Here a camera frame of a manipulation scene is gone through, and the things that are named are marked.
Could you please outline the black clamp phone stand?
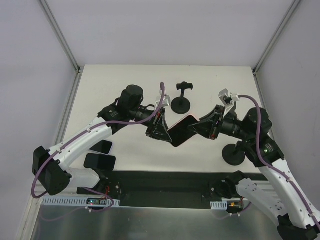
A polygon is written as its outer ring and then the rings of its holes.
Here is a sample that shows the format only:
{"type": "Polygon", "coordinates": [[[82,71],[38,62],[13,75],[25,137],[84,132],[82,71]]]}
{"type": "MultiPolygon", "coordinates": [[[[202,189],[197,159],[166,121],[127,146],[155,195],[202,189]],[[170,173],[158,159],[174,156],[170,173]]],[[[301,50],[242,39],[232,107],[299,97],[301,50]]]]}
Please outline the black clamp phone stand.
{"type": "Polygon", "coordinates": [[[174,113],[183,115],[191,109],[190,101],[185,98],[185,90],[193,90],[193,84],[183,81],[176,84],[176,89],[181,90],[181,93],[171,101],[171,109],[174,113]]]}

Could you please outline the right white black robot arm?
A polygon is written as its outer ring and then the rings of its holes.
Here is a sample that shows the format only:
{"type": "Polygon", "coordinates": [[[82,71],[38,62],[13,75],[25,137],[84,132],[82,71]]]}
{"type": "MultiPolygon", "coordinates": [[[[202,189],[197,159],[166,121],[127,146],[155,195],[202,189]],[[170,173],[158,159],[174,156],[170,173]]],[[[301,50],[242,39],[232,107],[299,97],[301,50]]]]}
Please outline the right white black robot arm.
{"type": "Polygon", "coordinates": [[[315,240],[320,236],[320,211],[303,193],[280,147],[269,137],[271,127],[267,111],[259,106],[250,109],[243,120],[225,114],[224,107],[217,106],[189,129],[210,140],[219,134],[238,139],[234,150],[223,151],[224,159],[244,153],[266,177],[278,198],[268,196],[241,171],[226,179],[226,194],[244,197],[259,208],[274,222],[282,239],[315,240]]]}

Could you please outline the black phone pink case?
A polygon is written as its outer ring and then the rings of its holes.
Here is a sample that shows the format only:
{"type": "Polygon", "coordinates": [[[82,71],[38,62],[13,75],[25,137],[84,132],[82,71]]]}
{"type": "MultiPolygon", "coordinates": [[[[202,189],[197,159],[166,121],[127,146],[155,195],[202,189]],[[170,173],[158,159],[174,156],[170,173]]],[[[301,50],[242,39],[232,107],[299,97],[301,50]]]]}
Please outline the black phone pink case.
{"type": "Polygon", "coordinates": [[[168,133],[172,139],[171,145],[175,148],[179,147],[190,138],[195,136],[196,133],[192,130],[189,130],[189,126],[198,122],[199,120],[195,116],[189,114],[178,121],[175,125],[171,126],[168,129],[168,133]]]}

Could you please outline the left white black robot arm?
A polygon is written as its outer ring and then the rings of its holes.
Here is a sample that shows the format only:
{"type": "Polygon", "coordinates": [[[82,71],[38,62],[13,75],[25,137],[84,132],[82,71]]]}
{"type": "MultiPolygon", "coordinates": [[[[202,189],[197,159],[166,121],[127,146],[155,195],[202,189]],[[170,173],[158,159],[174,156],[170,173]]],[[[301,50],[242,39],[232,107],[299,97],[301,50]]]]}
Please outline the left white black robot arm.
{"type": "Polygon", "coordinates": [[[128,85],[121,96],[104,107],[86,127],[71,138],[49,149],[43,146],[33,152],[32,172],[34,180],[31,196],[36,195],[36,183],[40,182],[45,193],[51,196],[61,193],[69,184],[87,188],[99,195],[105,191],[106,183],[94,170],[71,169],[71,164],[83,153],[99,142],[115,135],[129,125],[144,125],[146,136],[167,143],[172,142],[165,120],[165,109],[158,104],[153,111],[142,106],[144,91],[140,86],[128,85]]]}

